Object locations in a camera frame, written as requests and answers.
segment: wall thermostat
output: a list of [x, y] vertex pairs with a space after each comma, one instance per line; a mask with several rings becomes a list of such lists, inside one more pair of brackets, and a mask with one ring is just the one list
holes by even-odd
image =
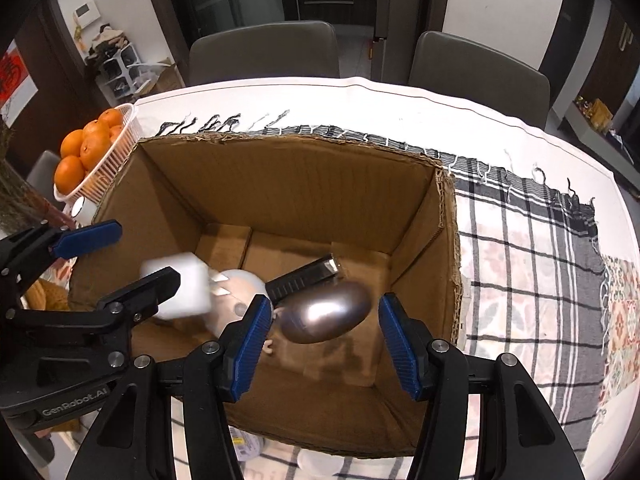
[[74, 18], [81, 28], [85, 28], [87, 25], [100, 18], [100, 12], [98, 12], [98, 7], [95, 6], [95, 2], [93, 0], [89, 0], [87, 3], [82, 4], [74, 10]]

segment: door handle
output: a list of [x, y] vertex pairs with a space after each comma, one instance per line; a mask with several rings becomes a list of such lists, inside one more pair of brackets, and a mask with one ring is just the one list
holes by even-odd
[[631, 29], [629, 28], [629, 26], [625, 23], [625, 25], [623, 25], [622, 27], [622, 34], [620, 34], [620, 40], [618, 41], [618, 48], [620, 49], [620, 52], [624, 52], [626, 49], [626, 46], [628, 44], [631, 44], [633, 40], [634, 40], [634, 35], [631, 32]]

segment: orange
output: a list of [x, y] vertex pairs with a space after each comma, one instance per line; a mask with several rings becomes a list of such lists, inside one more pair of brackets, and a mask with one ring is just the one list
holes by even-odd
[[60, 156], [65, 158], [69, 155], [80, 156], [80, 147], [84, 140], [84, 133], [82, 130], [73, 130], [68, 134], [60, 144]]
[[122, 126], [122, 112], [120, 110], [116, 110], [116, 108], [109, 108], [100, 114], [98, 120], [104, 121], [110, 128], [113, 128], [114, 126]]
[[102, 160], [111, 147], [108, 134], [94, 133], [84, 138], [80, 148], [80, 161], [87, 171], [91, 171]]
[[111, 137], [111, 143], [113, 144], [116, 140], [118, 140], [118, 137], [120, 136], [120, 134], [122, 133], [122, 126], [112, 126], [109, 130], [110, 132], [110, 137]]
[[103, 134], [109, 137], [109, 125], [102, 119], [96, 119], [95, 121], [87, 123], [82, 131], [84, 132], [85, 139], [93, 134]]
[[75, 155], [69, 155], [63, 158], [56, 173], [53, 175], [53, 182], [56, 184], [58, 191], [63, 195], [68, 195], [84, 180], [84, 166], [80, 159]]

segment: white cube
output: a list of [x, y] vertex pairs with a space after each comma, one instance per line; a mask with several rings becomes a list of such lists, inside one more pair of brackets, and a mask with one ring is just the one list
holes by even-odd
[[148, 276], [156, 270], [171, 267], [180, 273], [180, 288], [175, 296], [158, 306], [160, 319], [200, 316], [211, 310], [209, 266], [193, 253], [174, 254], [142, 264], [140, 275]]

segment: gray chair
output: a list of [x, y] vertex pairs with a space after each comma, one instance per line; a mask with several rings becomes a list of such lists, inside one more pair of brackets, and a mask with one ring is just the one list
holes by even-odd
[[544, 129], [549, 81], [497, 50], [444, 32], [425, 32], [415, 47], [409, 86], [462, 97]]
[[31, 184], [44, 198], [49, 200], [55, 207], [62, 211], [64, 203], [58, 202], [53, 197], [53, 174], [60, 162], [60, 157], [46, 150], [36, 160], [27, 176], [27, 182]]
[[334, 28], [325, 22], [267, 23], [191, 45], [190, 86], [280, 76], [340, 77]]

